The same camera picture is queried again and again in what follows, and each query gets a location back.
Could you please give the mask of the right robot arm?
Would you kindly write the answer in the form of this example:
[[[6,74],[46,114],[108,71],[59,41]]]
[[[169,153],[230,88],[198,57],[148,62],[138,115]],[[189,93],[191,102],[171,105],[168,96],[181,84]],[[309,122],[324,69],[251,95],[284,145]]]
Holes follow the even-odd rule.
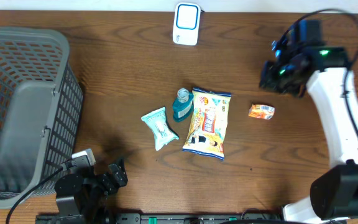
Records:
[[[358,218],[358,99],[346,50],[324,43],[318,20],[295,22],[272,49],[275,60],[265,63],[259,86],[310,95],[323,126],[330,165],[311,184],[309,196],[283,207],[283,219],[326,223]]]

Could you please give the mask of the orange tissue pack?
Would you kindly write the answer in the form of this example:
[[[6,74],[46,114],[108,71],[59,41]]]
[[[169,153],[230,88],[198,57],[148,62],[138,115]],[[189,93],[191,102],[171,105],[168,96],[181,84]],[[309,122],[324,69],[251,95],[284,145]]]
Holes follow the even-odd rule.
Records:
[[[252,105],[248,116],[257,119],[271,119],[275,114],[275,108],[269,105]]]

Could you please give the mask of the mint wet wipes pack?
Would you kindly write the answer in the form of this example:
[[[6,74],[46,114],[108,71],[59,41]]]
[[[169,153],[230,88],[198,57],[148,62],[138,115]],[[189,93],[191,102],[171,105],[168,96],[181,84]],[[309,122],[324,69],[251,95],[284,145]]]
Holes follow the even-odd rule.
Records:
[[[159,151],[179,137],[169,128],[165,107],[159,108],[141,117],[141,120],[152,130],[155,140],[155,150]]]

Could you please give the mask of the blue mouthwash bottle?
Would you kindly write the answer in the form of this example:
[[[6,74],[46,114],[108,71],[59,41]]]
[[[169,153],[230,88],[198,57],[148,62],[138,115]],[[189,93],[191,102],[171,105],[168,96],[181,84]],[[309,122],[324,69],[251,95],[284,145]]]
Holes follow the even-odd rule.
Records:
[[[172,104],[173,119],[176,122],[183,121],[193,111],[193,99],[194,96],[186,88],[181,88],[177,91],[177,98]]]

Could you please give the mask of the yellow snack bag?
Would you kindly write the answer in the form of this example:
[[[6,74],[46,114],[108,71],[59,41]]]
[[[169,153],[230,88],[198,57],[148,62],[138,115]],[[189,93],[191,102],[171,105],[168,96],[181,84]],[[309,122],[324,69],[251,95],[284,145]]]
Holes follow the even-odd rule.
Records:
[[[231,94],[201,88],[192,94],[194,110],[182,150],[223,160]]]

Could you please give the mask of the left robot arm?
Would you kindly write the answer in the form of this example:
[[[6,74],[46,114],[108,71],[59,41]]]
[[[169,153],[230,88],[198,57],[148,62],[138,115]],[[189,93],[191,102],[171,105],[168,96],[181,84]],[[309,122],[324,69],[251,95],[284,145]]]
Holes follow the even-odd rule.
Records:
[[[35,224],[110,224],[116,217],[105,206],[105,200],[128,183],[124,159],[108,165],[103,174],[94,173],[94,162],[87,156],[63,164],[70,171],[55,183],[56,215],[38,215]]]

